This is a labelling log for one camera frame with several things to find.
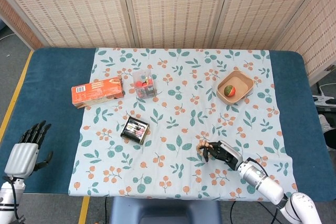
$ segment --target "silver robotic hand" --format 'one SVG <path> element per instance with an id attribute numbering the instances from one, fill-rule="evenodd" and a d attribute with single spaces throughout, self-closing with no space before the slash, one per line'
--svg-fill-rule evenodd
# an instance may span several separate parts
<path id="1" fill-rule="evenodd" d="M 254 186 L 261 194 L 269 199 L 290 223 L 319 224 L 319 214 L 312 199 L 303 193 L 293 193 L 290 198 L 284 194 L 284 189 L 270 179 L 262 170 L 250 163 L 224 141 L 199 144 L 197 151 L 203 149 L 203 156 L 208 162 L 210 153 L 216 159 L 224 161 L 232 170 L 239 172 L 241 178 Z"/>
<path id="2" fill-rule="evenodd" d="M 3 177 L 6 182 L 0 190 L 1 224 L 24 222 L 25 217 L 19 217 L 17 214 L 17 207 L 26 187 L 24 179 L 48 165 L 53 156 L 53 152 L 50 152 L 43 162 L 36 164 L 39 149 L 51 127 L 51 124 L 45 125 L 45 123 L 46 121 L 42 121 L 27 130 L 10 153 L 5 167 L 6 176 Z"/>

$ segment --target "blue chair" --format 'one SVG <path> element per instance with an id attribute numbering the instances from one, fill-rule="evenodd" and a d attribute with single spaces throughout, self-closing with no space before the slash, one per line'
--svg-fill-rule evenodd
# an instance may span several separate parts
<path id="1" fill-rule="evenodd" d="M 222 224 L 218 201 L 114 197 L 110 224 Z"/>

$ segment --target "robotic hand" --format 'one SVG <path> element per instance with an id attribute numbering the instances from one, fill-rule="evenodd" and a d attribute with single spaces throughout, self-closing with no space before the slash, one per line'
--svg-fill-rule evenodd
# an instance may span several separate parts
<path id="1" fill-rule="evenodd" d="M 7 176 L 3 177 L 6 182 L 3 183 L 0 190 L 0 223 L 2 224 L 23 223 L 25 221 L 24 216 L 19 217 L 17 214 L 17 207 L 26 187 L 24 179 L 47 166 L 53 156 L 53 152 L 49 152 L 43 162 L 36 164 L 39 149 L 51 127 L 51 124 L 44 126 L 45 123 L 46 121 L 42 121 L 27 130 L 10 153 L 5 168 Z"/>
<path id="2" fill-rule="evenodd" d="M 252 158 L 243 162 L 242 155 L 224 141 L 203 142 L 197 146 L 199 153 L 201 149 L 203 149 L 203 156 L 207 162 L 208 153 L 210 153 L 214 158 L 224 161 L 232 170 L 238 171 L 240 177 L 276 205 L 290 223 L 321 223 L 315 204 L 309 196 L 303 193 L 293 193 L 288 199 L 280 185 L 249 163 L 253 161 Z"/>

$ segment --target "cardboard box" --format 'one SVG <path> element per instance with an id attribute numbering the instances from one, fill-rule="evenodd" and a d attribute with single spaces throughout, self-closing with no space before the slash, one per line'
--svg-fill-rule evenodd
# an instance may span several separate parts
<path id="1" fill-rule="evenodd" d="M 71 95 L 72 103 L 77 108 L 124 97 L 120 77 L 72 87 Z"/>

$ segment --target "orange berry pattern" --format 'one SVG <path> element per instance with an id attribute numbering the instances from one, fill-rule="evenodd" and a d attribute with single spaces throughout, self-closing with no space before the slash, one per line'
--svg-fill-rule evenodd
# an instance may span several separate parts
<path id="1" fill-rule="evenodd" d="M 199 142 L 219 140 L 255 159 L 286 195 L 297 190 L 268 51 L 97 48 L 94 58 L 90 81 L 120 76 L 124 97 L 84 109 L 69 194 L 265 200 L 224 162 L 210 155 L 206 163 L 196 151 Z M 156 89 L 148 99 L 134 90 L 142 69 L 151 70 Z M 233 70 L 255 85 L 227 105 L 217 86 Z M 142 145 L 120 137 L 129 116 L 150 125 Z"/>

